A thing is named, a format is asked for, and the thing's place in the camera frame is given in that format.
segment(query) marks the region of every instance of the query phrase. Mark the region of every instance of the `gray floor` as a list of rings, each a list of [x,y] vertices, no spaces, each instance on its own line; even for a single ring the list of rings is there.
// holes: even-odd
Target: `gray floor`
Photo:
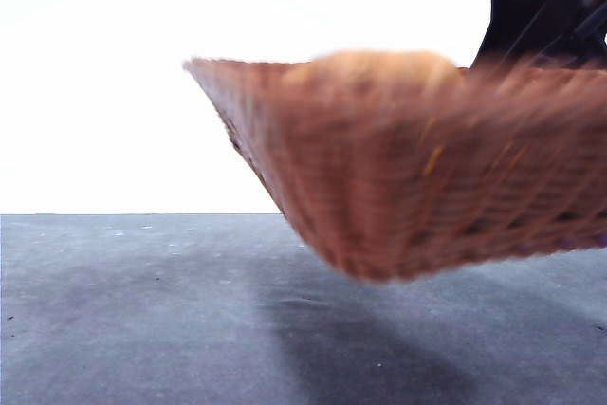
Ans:
[[[360,285],[277,215],[2,217],[2,403],[607,403],[607,253]]]

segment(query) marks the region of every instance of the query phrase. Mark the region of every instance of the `woven basket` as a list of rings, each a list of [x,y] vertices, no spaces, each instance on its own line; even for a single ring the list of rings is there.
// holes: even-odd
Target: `woven basket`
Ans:
[[[607,72],[479,68],[436,91],[296,65],[185,68],[285,218],[370,280],[607,245]]]

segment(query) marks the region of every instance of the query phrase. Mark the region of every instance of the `white wall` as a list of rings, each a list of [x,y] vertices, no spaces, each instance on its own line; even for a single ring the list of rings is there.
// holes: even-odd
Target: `white wall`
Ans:
[[[489,0],[0,0],[0,212],[276,212],[181,63],[427,48]]]

